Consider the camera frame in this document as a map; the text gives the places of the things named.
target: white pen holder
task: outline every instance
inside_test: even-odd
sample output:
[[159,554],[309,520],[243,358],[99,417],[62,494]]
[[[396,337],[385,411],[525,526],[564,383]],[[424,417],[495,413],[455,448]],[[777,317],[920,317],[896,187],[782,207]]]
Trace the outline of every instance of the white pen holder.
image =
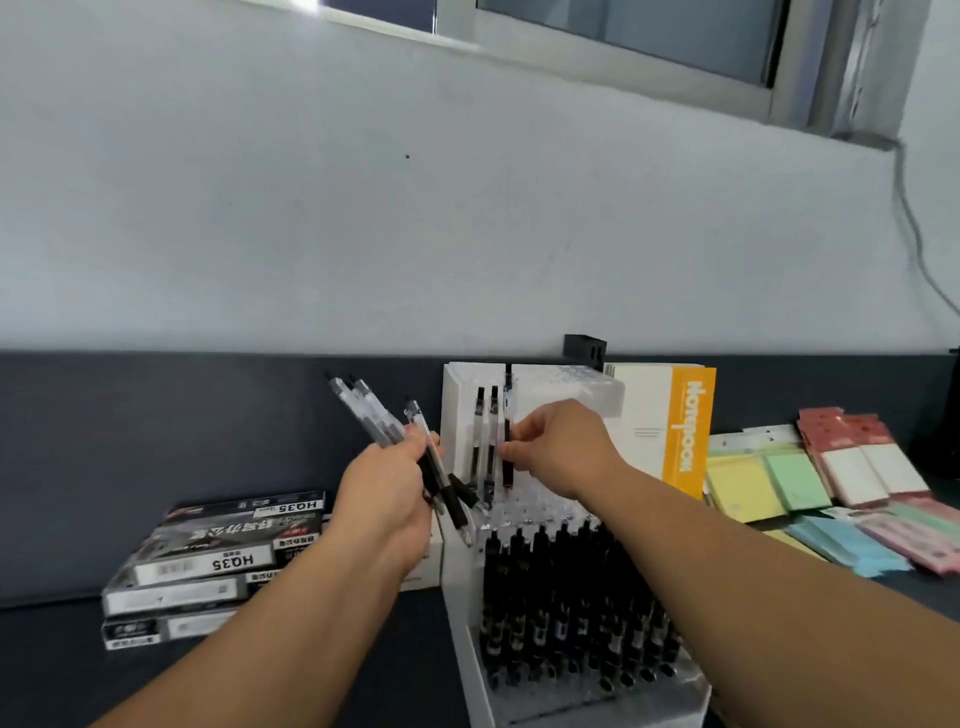
[[[444,465],[464,482],[469,481],[474,438],[478,387],[484,388],[483,433],[478,458],[478,495],[483,497],[487,473],[492,420],[492,387],[498,388],[496,445],[503,440],[503,364],[451,362],[444,367],[441,440]],[[516,386],[512,392],[513,417],[522,420],[537,407],[549,402],[575,399],[605,419],[622,415],[624,384],[588,367],[545,364],[516,364]],[[464,686],[464,698],[471,728],[494,728],[512,724],[524,728],[696,728],[703,724],[709,699],[709,684],[695,665],[689,675],[671,684],[657,684],[646,691],[632,691],[616,699],[605,696],[595,701],[582,699],[584,693],[573,684],[528,683],[511,692],[492,692],[478,655],[478,629],[483,609],[484,549],[493,529],[500,540],[521,527],[528,536],[543,524],[553,534],[562,526],[576,530],[589,514],[577,502],[555,496],[528,473],[517,472],[514,486],[503,487],[503,469],[494,461],[494,489],[491,512],[470,513],[475,528],[474,546],[467,547],[449,516],[440,518],[444,532],[444,564],[441,585],[457,663]]]

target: orange notebook label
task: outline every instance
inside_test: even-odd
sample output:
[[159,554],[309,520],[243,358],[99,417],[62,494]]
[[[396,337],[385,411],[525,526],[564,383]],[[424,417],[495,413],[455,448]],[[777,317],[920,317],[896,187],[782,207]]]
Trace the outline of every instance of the orange notebook label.
[[663,481],[698,500],[703,497],[713,391],[717,372],[674,367],[667,416]]

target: black holder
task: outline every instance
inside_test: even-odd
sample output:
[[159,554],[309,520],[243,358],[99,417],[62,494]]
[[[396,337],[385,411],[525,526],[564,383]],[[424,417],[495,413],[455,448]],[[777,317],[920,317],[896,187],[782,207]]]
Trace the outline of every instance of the black holder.
[[569,364],[583,364],[597,372],[603,372],[606,356],[607,342],[602,339],[594,339],[583,333],[569,333],[564,336],[564,360]]

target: person's left hand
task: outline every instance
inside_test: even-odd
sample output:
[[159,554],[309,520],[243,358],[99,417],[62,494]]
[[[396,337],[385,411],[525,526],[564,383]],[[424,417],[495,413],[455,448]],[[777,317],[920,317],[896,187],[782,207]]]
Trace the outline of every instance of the person's left hand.
[[[349,464],[337,491],[330,528],[374,549],[406,576],[430,542],[431,510],[423,499],[417,461],[426,435],[407,425],[406,440],[389,448],[370,445]],[[440,438],[434,434],[434,442]]]

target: electrical cable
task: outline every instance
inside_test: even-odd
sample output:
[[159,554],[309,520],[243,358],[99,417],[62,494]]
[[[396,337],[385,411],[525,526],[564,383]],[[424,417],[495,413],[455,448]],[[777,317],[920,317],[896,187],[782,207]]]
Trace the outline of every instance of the electrical cable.
[[920,269],[920,274],[924,277],[927,285],[933,289],[953,313],[960,317],[960,306],[940,287],[940,284],[930,273],[929,268],[926,267],[924,234],[920,230],[920,222],[918,222],[917,216],[914,214],[913,207],[910,206],[910,201],[906,195],[906,144],[903,143],[902,139],[889,139],[888,141],[893,144],[896,154],[894,191],[897,193],[903,214],[906,216],[910,230],[913,232],[914,245],[917,251],[917,267]]

